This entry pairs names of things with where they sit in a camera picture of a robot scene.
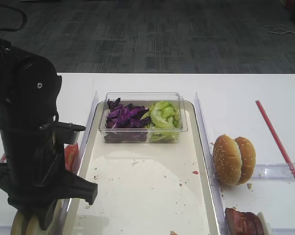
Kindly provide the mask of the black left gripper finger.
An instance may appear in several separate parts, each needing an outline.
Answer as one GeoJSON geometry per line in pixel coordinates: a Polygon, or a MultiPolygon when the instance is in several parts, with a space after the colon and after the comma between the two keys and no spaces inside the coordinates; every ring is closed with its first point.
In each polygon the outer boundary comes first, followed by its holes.
{"type": "Polygon", "coordinates": [[[53,220],[56,204],[57,200],[52,200],[43,202],[38,206],[38,220],[43,231],[48,229],[53,220]]]}

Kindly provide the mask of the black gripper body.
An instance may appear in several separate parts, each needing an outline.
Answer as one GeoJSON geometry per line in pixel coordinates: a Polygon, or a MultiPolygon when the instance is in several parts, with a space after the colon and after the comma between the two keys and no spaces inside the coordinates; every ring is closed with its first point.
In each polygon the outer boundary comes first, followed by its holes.
{"type": "Polygon", "coordinates": [[[79,198],[92,205],[98,186],[66,170],[64,145],[56,140],[57,112],[40,105],[19,110],[0,101],[0,135],[6,163],[0,164],[0,189],[8,204],[26,218],[47,201],[79,198]]]}

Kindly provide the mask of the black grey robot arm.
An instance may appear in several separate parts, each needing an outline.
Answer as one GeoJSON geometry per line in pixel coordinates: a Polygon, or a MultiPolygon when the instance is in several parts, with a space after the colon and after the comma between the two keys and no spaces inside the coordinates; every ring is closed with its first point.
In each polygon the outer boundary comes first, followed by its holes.
{"type": "Polygon", "coordinates": [[[36,216],[47,230],[60,199],[92,205],[98,186],[65,167],[68,134],[83,126],[59,121],[56,99],[62,77],[38,55],[0,40],[0,135],[6,162],[0,163],[0,189],[26,218],[36,216]]]}

